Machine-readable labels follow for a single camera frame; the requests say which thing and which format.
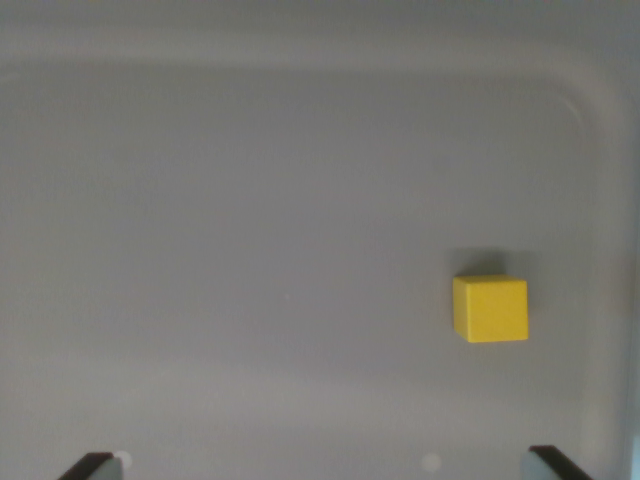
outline yellow cube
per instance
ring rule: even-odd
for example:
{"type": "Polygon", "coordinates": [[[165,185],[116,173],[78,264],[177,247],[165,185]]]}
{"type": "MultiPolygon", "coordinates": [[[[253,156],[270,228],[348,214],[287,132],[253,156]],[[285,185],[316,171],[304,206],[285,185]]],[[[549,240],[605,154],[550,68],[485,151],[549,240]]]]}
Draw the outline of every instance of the yellow cube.
{"type": "Polygon", "coordinates": [[[526,340],[527,282],[509,275],[454,278],[453,327],[471,343],[526,340]]]}

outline cube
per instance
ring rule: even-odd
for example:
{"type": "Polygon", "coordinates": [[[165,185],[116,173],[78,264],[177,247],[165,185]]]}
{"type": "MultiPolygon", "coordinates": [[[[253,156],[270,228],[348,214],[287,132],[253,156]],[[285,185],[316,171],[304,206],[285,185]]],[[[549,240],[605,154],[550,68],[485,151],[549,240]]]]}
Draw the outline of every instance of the cube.
{"type": "Polygon", "coordinates": [[[509,275],[454,278],[453,327],[471,343],[526,340],[527,282],[509,275]]]}

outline block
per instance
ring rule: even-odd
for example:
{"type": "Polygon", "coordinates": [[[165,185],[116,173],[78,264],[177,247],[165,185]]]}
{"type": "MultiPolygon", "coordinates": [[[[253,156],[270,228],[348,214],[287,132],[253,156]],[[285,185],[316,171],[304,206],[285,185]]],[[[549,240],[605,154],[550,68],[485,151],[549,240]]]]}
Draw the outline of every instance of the block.
{"type": "Polygon", "coordinates": [[[527,282],[509,275],[454,278],[453,327],[471,343],[526,340],[527,282]]]}

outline white surface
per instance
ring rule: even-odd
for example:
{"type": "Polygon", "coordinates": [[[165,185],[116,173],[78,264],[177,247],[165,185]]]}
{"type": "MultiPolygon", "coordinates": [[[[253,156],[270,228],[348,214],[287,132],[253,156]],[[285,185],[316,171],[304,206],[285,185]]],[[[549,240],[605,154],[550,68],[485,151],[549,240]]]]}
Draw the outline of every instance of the white surface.
{"type": "Polygon", "coordinates": [[[624,472],[637,125],[607,67],[436,33],[0,35],[1,478],[106,449],[128,480],[513,479],[539,443],[624,472]],[[529,341],[453,332],[478,250],[529,280],[529,341]]]}

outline gray surface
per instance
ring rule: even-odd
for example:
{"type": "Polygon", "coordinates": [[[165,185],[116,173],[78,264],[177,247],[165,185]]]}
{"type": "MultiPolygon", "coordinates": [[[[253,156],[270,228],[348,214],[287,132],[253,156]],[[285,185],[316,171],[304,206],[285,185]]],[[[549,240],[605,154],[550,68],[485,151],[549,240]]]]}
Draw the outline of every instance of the gray surface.
{"type": "Polygon", "coordinates": [[[617,471],[625,392],[594,391],[631,317],[599,282],[631,290],[633,157],[600,100],[437,69],[16,65],[0,477],[112,449],[127,480],[418,479],[429,452],[438,478],[506,480],[540,443],[617,471]],[[451,277],[483,263],[530,281],[529,341],[453,332],[451,277]]]}
{"type": "Polygon", "coordinates": [[[562,480],[538,455],[527,452],[522,456],[522,480],[562,480]]]}
{"type": "Polygon", "coordinates": [[[107,460],[87,480],[122,480],[122,462],[119,458],[107,460]]]}

